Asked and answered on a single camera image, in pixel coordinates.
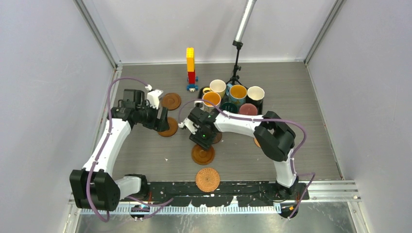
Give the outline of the dark brown wooden coaster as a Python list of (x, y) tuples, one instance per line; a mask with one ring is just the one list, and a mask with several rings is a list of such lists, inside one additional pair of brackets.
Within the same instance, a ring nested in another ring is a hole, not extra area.
[(222, 133), (221, 132), (217, 132), (216, 133), (216, 136), (215, 136), (215, 138), (214, 138), (214, 140), (213, 140), (213, 144), (216, 144), (216, 143), (219, 143), (220, 141), (221, 141), (221, 139), (222, 139)]

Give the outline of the rattan coaster front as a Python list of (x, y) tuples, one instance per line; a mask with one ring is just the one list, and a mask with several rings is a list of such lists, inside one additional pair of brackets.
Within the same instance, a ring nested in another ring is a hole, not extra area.
[(196, 174), (195, 183), (197, 187), (206, 193), (213, 192), (220, 184), (220, 176), (217, 170), (206, 167)]

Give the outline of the rattan coaster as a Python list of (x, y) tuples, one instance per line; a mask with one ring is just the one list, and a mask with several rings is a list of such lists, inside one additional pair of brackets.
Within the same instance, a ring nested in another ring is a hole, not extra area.
[(217, 170), (206, 167), (196, 174), (195, 183), (197, 187), (206, 193), (213, 192), (220, 184), (220, 176)]
[(256, 138), (254, 138), (254, 143), (260, 148), (260, 144), (259, 144), (259, 142), (257, 141)]

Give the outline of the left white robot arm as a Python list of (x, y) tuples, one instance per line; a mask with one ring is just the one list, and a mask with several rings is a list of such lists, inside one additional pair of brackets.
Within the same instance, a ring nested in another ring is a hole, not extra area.
[(113, 180), (113, 168), (119, 151), (137, 124), (156, 132), (167, 131), (168, 109), (162, 107), (163, 91), (154, 89), (145, 93), (126, 89), (118, 107), (112, 107), (106, 127), (96, 149), (82, 169), (74, 169), (69, 181), (76, 206), (81, 209), (114, 211), (128, 196), (138, 201), (149, 195), (145, 175), (127, 174)]

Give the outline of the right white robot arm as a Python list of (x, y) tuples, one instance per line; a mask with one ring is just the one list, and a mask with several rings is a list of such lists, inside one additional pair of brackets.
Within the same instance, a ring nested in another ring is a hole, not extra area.
[(299, 177), (295, 171), (294, 155), (307, 138), (306, 130), (298, 123), (281, 119), (268, 111), (264, 115), (247, 116), (221, 109), (211, 112), (194, 107), (178, 124), (190, 131), (190, 140), (201, 148), (210, 149), (218, 133), (237, 133), (255, 139), (264, 155), (275, 166), (275, 189), (282, 199), (297, 192)]

